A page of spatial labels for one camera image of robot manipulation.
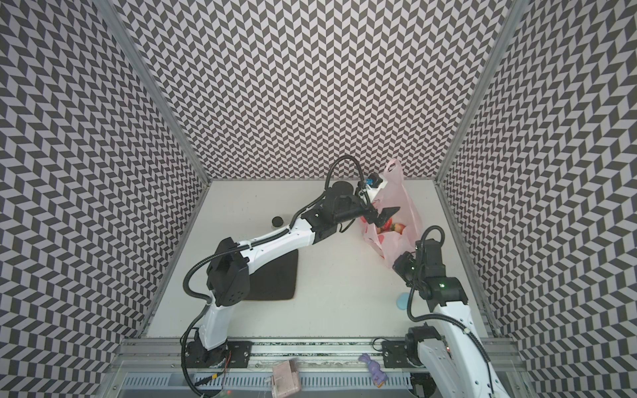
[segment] pink plastic bag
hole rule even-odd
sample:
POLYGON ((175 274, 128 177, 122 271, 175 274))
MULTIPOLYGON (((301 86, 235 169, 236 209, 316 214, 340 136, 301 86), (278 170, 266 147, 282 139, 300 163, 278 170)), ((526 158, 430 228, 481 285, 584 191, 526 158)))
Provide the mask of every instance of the pink plastic bag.
POLYGON ((404 189, 403 168, 400 161, 390 160, 385 167, 383 177, 387 185, 376 195, 372 204, 378 212, 384 208, 400 206, 400 210, 392 217, 391 223, 405 225, 403 233, 387 231, 377 234, 374 224, 367 224, 363 217, 361 220, 363 239, 385 259, 385 265, 391 268, 401 254, 415 250, 416 241, 422 234, 422 221, 411 197, 404 189))

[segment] mounting plate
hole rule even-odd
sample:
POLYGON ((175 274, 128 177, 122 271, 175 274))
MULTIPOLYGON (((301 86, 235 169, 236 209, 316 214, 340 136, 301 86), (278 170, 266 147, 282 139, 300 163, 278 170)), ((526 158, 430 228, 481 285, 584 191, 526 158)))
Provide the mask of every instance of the mounting plate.
POLYGON ((387 369, 403 369, 417 367, 407 360, 407 350, 405 349, 404 340, 391 341, 385 340, 381 342, 383 348, 383 364, 387 369))
POLYGON ((250 352, 252 351, 251 341, 228 341, 228 349, 230 349, 231 353, 228 367, 233 369, 248 367, 250 352))

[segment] black and white pattern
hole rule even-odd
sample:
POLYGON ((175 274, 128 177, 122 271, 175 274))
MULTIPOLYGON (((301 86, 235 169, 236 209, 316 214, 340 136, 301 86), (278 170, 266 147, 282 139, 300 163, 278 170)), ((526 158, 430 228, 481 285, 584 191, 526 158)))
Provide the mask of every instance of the black and white pattern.
POLYGON ((213 178, 434 176, 508 2, 114 0, 213 178))
POLYGON ((636 15, 532 1, 445 180, 543 396, 637 396, 636 15))
POLYGON ((0 395, 88 396, 202 184, 89 0, 0 29, 0 395))

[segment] strawberry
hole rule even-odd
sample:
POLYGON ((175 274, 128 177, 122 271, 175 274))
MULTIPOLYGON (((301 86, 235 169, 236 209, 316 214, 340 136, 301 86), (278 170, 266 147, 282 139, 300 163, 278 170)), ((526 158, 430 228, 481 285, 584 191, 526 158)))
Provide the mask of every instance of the strawberry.
POLYGON ((389 220, 387 220, 385 225, 383 225, 381 227, 381 230, 383 230, 383 232, 392 230, 392 219, 391 219, 391 217, 389 218, 389 220))

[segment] black mouse pad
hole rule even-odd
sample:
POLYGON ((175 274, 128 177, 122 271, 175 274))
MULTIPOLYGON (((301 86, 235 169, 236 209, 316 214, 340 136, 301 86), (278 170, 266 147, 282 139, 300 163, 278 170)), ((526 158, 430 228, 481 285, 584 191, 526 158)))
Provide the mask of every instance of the black mouse pad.
POLYGON ((268 262, 250 275, 250 293, 244 300, 275 301, 293 298, 298 265, 298 250, 268 262))

